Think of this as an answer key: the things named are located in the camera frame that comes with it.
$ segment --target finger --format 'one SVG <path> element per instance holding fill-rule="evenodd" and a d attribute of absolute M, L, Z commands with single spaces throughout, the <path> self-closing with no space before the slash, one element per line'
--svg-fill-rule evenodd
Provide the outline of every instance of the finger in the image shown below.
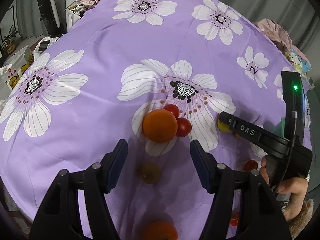
<path fill-rule="evenodd" d="M 304 178 L 294 177 L 286 179 L 279 184 L 278 193 L 292 193 L 298 196 L 305 196 L 308 189 L 308 181 Z"/>
<path fill-rule="evenodd" d="M 265 156 L 263 156 L 262 159 L 261 159 L 261 166 L 262 166 L 262 167 L 265 167 L 266 164 L 267 164 L 267 159 L 266 159 Z"/>
<path fill-rule="evenodd" d="M 267 174 L 267 169 L 265 167 L 260 168 L 260 174 L 262 175 L 266 183 L 269 185 L 269 176 Z"/>

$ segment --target red cherry tomato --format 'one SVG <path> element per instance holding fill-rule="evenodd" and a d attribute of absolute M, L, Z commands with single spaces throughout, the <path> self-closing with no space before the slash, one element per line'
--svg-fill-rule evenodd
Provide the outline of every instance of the red cherry tomato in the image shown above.
<path fill-rule="evenodd" d="M 171 114 L 173 114 L 176 119 L 179 118 L 180 113 L 179 113 L 179 108 L 177 106 L 167 105 L 163 109 L 165 109 L 165 110 L 169 111 Z"/>
<path fill-rule="evenodd" d="M 258 168 L 258 163 L 257 163 L 257 161 L 256 160 L 249 160 L 246 164 L 245 164 L 245 166 L 244 166 L 244 168 L 243 168 L 243 171 L 245 171 L 245 172 L 250 172 L 251 170 L 255 170 L 255 169 L 257 169 Z"/>
<path fill-rule="evenodd" d="M 192 125 L 189 122 L 189 120 L 186 118 L 180 117 L 177 119 L 177 122 L 178 122 L 178 131 L 176 135 L 180 137 L 187 136 L 192 130 Z"/>
<path fill-rule="evenodd" d="M 230 224 L 234 227 L 237 227 L 238 222 L 239 222 L 239 212 L 233 213 L 230 219 Z"/>

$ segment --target brown round fruit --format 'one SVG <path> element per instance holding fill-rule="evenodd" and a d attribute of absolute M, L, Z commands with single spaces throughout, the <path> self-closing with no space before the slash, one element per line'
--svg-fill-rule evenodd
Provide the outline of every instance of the brown round fruit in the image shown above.
<path fill-rule="evenodd" d="M 165 109 L 156 109 L 145 115 L 142 130 L 155 143 L 169 142 L 177 133 L 177 119 Z"/>
<path fill-rule="evenodd" d="M 160 169 L 154 163 L 144 163 L 139 168 L 141 179 L 146 184 L 154 184 L 160 179 Z"/>
<path fill-rule="evenodd" d="M 170 223 L 158 221 L 147 225 L 141 238 L 142 240 L 178 240 L 178 232 Z"/>

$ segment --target purple floral tablecloth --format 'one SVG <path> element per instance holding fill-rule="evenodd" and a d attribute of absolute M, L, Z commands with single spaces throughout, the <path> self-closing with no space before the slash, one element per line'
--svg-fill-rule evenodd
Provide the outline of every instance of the purple floral tablecloth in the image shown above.
<path fill-rule="evenodd" d="M 154 220 L 174 224 L 179 239 L 198 239 L 213 196 L 201 187 L 190 140 L 232 169 L 250 159 L 260 164 L 265 153 L 221 133 L 217 115 L 226 111 L 271 129 L 285 114 L 282 69 L 294 71 L 256 27 L 217 0 L 101 0 L 10 95 L 0 116 L 0 176 L 33 219 L 59 170 L 86 169 L 123 138 L 128 157 L 106 195 L 121 239 L 139 239 Z M 155 144 L 141 122 L 165 104 L 177 105 L 193 129 L 188 137 Z M 308 125 L 307 115 L 304 144 L 311 148 Z M 136 169 L 144 162 L 160 167 L 158 183 L 139 179 Z M 238 192 L 233 208 L 238 211 Z M 228 237 L 235 230 L 230 227 Z"/>

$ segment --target black cable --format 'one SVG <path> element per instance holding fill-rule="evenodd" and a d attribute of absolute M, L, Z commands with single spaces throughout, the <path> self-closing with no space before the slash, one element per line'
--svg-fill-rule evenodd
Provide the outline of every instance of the black cable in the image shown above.
<path fill-rule="evenodd" d="M 292 127 L 292 137 L 291 137 L 291 140 L 290 140 L 290 147 L 288 148 L 288 151 L 287 151 L 287 154 L 289 152 L 289 157 L 288 157 L 288 161 L 287 161 L 287 165 L 284 169 L 284 173 L 281 177 L 281 180 L 278 182 L 275 190 L 274 190 L 274 195 L 277 195 L 277 191 L 278 191 L 278 188 L 279 188 L 279 185 L 280 183 L 282 182 L 282 180 L 284 179 L 284 176 L 286 175 L 287 171 L 288 171 L 288 168 L 289 168 L 289 164 L 290 164 L 290 160 L 291 160 L 291 156 L 292 156 L 292 150 L 293 150 L 293 147 L 294 147 L 294 144 L 296 142 L 296 133 L 297 133 L 297 118 L 298 117 L 298 112 L 297 111 L 292 111 L 292 121 L 293 121 L 293 127 Z"/>

